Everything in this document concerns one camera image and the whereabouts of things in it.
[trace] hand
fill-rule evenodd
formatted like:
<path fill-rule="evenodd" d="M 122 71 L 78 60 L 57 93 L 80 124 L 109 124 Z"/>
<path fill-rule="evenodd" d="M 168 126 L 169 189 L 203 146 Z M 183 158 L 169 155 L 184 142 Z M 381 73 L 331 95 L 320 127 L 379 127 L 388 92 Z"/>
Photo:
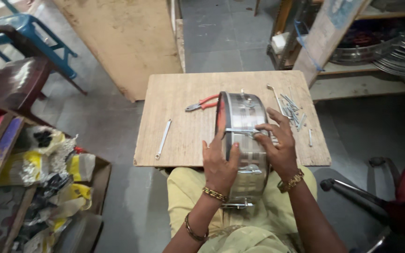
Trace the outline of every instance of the hand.
<path fill-rule="evenodd" d="M 202 164 L 206 187 L 227 197 L 239 170 L 240 149 L 239 143 L 235 142 L 231 147 L 229 162 L 226 161 L 221 152 L 223 135 L 224 132 L 219 131 L 209 147 L 206 141 L 202 142 Z"/>
<path fill-rule="evenodd" d="M 279 143 L 273 145 L 271 139 L 263 134 L 255 134 L 254 138 L 260 142 L 266 150 L 266 155 L 273 169 L 283 181 L 289 181 L 298 173 L 296 165 L 295 139 L 290 128 L 289 118 L 276 110 L 268 107 L 266 109 L 270 118 L 276 121 L 279 126 L 272 124 L 257 125 L 258 130 L 271 131 Z"/>

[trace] woman's left hand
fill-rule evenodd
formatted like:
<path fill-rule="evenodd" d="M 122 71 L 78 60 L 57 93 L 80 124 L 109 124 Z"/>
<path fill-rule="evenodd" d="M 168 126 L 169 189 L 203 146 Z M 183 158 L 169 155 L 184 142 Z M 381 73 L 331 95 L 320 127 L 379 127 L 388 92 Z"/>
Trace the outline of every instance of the woman's left hand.
<path fill-rule="evenodd" d="M 237 176 L 240 149 L 235 142 L 230 150 L 229 161 L 226 161 L 221 151 L 221 140 L 224 133 L 219 131 L 209 147 L 202 142 L 202 163 L 206 176 L 206 187 L 224 196 L 228 196 L 230 188 Z"/>

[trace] bracelet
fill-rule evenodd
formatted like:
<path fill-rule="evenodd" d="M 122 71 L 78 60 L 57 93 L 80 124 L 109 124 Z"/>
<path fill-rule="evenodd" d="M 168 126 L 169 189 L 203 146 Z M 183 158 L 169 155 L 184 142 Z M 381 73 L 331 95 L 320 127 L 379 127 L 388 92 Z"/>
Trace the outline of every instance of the bracelet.
<path fill-rule="evenodd" d="M 185 227 L 187 228 L 187 232 L 188 234 L 195 239 L 196 241 L 200 242 L 200 241 L 205 241 L 207 239 L 207 237 L 209 236 L 209 229 L 207 229 L 207 233 L 204 236 L 199 236 L 196 235 L 192 229 L 190 228 L 190 224 L 188 223 L 188 215 L 190 213 L 187 214 L 187 216 L 185 216 Z"/>
<path fill-rule="evenodd" d="M 214 191 L 214 190 L 211 190 L 211 189 L 209 189 L 209 188 L 207 188 L 207 187 L 204 187 L 204 188 L 202 189 L 202 191 L 203 191 L 204 193 L 209 194 L 210 196 L 212 196 L 212 197 L 218 199 L 218 200 L 221 200 L 223 203 L 228 202 L 228 197 L 226 197 L 226 196 L 222 195 L 221 193 L 218 193 L 218 192 L 216 192 L 216 191 Z"/>
<path fill-rule="evenodd" d="M 298 174 L 296 174 L 286 184 L 284 184 L 284 181 L 281 180 L 278 183 L 278 188 L 281 191 L 281 193 L 288 192 L 291 188 L 295 187 L 302 180 L 303 176 L 304 176 L 304 173 L 302 172 L 302 170 L 298 169 Z"/>

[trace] person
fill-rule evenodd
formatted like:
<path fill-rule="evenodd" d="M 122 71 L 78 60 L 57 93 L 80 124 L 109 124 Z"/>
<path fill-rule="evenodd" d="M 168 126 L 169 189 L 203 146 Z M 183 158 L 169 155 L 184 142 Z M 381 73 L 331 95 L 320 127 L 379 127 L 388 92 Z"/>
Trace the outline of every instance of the person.
<path fill-rule="evenodd" d="M 347 252 L 318 207 L 315 178 L 296 164 L 289 119 L 271 108 L 267 113 L 279 126 L 261 124 L 256 129 L 270 131 L 278 144 L 266 135 L 254 135 L 274 170 L 262 199 L 252 208 L 220 209 L 237 175 L 242 148 L 234 143 L 226 161 L 220 131 L 209 146 L 202 142 L 204 173 L 179 167 L 168 177 L 172 239 L 164 253 Z"/>

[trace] woman's right hand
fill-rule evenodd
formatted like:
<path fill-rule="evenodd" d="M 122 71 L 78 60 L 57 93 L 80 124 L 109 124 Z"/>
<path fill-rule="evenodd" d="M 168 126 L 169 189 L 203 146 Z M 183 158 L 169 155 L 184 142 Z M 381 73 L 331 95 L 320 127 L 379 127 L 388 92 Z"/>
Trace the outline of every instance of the woman's right hand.
<path fill-rule="evenodd" d="M 257 125 L 258 130 L 270 131 L 277 139 L 278 144 L 273 145 L 271 139 L 263 134 L 255 134 L 254 138 L 260 142 L 266 150 L 266 155 L 273 169 L 281 177 L 282 181 L 291 180 L 297 173 L 295 139 L 290 128 L 289 118 L 276 110 L 266 109 L 270 118 L 279 126 L 272 124 Z"/>

